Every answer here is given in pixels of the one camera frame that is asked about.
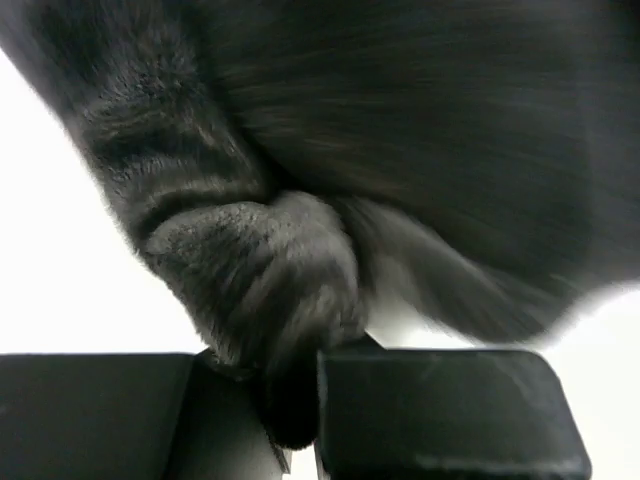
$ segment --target cat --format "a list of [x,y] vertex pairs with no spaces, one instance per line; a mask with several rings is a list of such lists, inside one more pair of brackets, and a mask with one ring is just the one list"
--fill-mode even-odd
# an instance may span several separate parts
[[514,343],[640,277],[630,4],[0,4],[1,48],[283,446],[376,299]]

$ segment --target white wall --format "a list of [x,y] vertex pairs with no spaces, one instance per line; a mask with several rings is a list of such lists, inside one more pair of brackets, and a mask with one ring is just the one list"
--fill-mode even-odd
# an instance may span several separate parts
[[[0,132],[0,353],[199,351],[185,312],[130,255],[57,122],[2,54]],[[464,344],[403,319],[375,334],[398,346]],[[640,292],[626,293],[540,347],[564,382],[595,480],[639,478],[639,319]],[[294,478],[309,480],[310,462],[298,455]]]

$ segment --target white background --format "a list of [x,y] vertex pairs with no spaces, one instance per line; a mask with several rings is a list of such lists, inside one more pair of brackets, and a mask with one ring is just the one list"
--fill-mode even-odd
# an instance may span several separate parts
[[[0,132],[0,353],[201,350],[179,303],[130,254],[58,123],[2,54]],[[640,292],[577,317],[540,350],[563,381],[594,479],[640,478]],[[381,314],[374,333],[395,345],[464,345],[411,314],[390,318]],[[312,460],[296,455],[293,478],[313,478]]]

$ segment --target black object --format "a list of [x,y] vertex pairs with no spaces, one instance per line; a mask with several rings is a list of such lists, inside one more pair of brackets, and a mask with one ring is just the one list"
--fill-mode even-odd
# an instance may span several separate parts
[[320,478],[588,480],[560,381],[524,351],[320,354]]
[[0,356],[2,480],[280,480],[241,383],[207,354]]

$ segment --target black block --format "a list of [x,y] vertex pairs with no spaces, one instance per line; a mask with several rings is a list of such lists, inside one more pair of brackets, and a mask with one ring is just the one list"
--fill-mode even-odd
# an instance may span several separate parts
[[290,455],[204,359],[0,356],[0,479],[280,480]]
[[331,480],[587,480],[560,381],[524,351],[319,355],[318,451]]

